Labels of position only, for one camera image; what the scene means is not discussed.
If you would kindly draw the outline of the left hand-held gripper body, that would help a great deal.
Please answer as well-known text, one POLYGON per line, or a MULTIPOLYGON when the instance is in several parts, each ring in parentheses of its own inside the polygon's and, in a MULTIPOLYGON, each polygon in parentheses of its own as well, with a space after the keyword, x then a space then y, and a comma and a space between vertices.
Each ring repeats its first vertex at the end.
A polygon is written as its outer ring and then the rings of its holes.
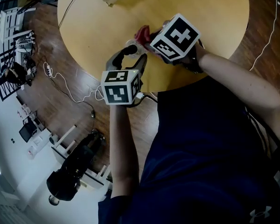
POLYGON ((101 88, 107 105, 135 107, 140 92, 144 69, 104 71, 101 88))

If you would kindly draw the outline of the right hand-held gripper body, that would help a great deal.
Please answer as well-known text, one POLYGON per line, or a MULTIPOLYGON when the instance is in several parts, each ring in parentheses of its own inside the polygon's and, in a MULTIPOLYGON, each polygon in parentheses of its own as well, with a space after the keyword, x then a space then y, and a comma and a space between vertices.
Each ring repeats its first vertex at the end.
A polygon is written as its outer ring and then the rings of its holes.
POLYGON ((202 73, 196 54, 196 44, 204 47, 200 36, 200 31, 194 25, 183 15, 176 14, 163 25, 150 45, 161 54, 165 63, 182 65, 193 73, 202 73))

